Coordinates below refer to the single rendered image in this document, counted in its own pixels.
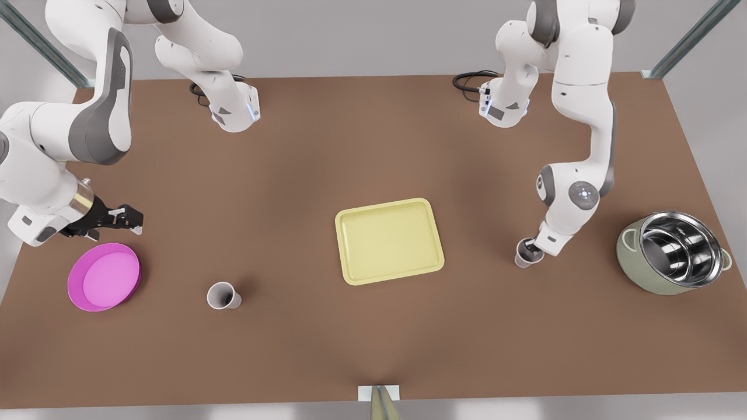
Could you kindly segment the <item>yellow tray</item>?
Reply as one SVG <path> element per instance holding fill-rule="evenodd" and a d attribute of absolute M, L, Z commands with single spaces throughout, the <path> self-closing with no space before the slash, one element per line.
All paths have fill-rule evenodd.
<path fill-rule="evenodd" d="M 348 285 L 434 273 L 445 265 L 432 206 L 424 198 L 345 209 L 334 228 Z"/>

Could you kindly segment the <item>white IKEA cup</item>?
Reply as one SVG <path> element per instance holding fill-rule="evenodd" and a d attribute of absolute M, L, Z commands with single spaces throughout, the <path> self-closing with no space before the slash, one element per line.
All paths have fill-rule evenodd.
<path fill-rule="evenodd" d="M 516 246 L 515 264 L 520 268 L 528 268 L 531 265 L 539 263 L 539 261 L 525 261 L 521 258 L 521 241 Z"/>
<path fill-rule="evenodd" d="M 207 303 L 213 309 L 237 309 L 241 302 L 241 295 L 229 282 L 216 282 L 207 292 Z"/>

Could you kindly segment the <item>pink plate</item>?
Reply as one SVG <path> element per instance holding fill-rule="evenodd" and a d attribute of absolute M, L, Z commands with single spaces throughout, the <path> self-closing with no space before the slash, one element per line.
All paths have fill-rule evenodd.
<path fill-rule="evenodd" d="M 140 281 L 138 255 L 126 245 L 106 243 L 88 250 L 72 266 L 67 293 L 77 308 L 98 313 L 128 300 Z"/>

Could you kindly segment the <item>silver frame post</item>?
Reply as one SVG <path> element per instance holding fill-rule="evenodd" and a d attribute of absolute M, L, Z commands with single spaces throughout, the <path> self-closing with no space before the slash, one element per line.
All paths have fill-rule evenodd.
<path fill-rule="evenodd" d="M 401 420 L 395 406 L 400 401 L 399 385 L 358 386 L 358 401 L 371 403 L 370 420 Z"/>
<path fill-rule="evenodd" d="M 0 19 L 76 88 L 88 89 L 94 86 L 95 80 L 88 79 L 80 72 L 9 0 L 0 0 Z"/>
<path fill-rule="evenodd" d="M 642 70 L 640 75 L 646 80 L 662 80 L 677 64 L 688 55 L 715 27 L 720 24 L 742 0 L 716 0 L 683 37 L 653 66 Z"/>

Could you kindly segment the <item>green pot with steel inside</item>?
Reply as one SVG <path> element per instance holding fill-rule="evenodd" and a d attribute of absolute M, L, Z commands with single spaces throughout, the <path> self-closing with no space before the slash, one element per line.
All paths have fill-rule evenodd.
<path fill-rule="evenodd" d="M 680 295 L 713 284 L 734 259 L 699 219 L 683 212 L 654 212 L 632 224 L 616 242 L 620 268 L 650 293 Z"/>

